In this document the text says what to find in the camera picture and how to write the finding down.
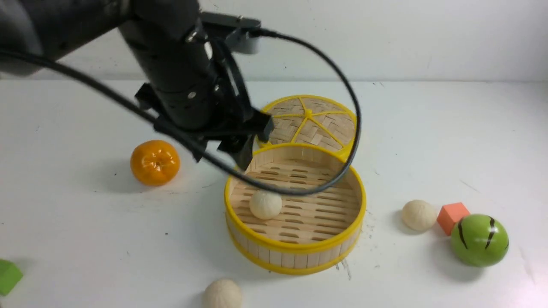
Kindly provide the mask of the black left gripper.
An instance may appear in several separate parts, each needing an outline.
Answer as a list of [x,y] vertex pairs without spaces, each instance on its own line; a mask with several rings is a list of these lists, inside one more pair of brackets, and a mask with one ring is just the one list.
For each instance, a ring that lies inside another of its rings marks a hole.
[[148,79],[135,94],[141,108],[153,108],[192,138],[221,140],[217,150],[247,170],[255,135],[267,143],[274,121],[252,107],[229,47],[208,39],[201,21],[179,38],[143,19],[120,31]]

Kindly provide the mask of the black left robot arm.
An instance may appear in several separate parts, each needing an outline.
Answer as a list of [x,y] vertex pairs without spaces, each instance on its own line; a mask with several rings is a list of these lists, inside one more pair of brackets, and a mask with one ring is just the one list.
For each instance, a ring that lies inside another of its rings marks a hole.
[[252,107],[232,53],[254,54],[259,20],[202,12],[197,0],[3,0],[1,72],[29,76],[31,56],[60,60],[118,30],[144,72],[133,109],[153,110],[154,129],[184,142],[196,161],[210,140],[247,169],[254,139],[266,142],[270,115]]

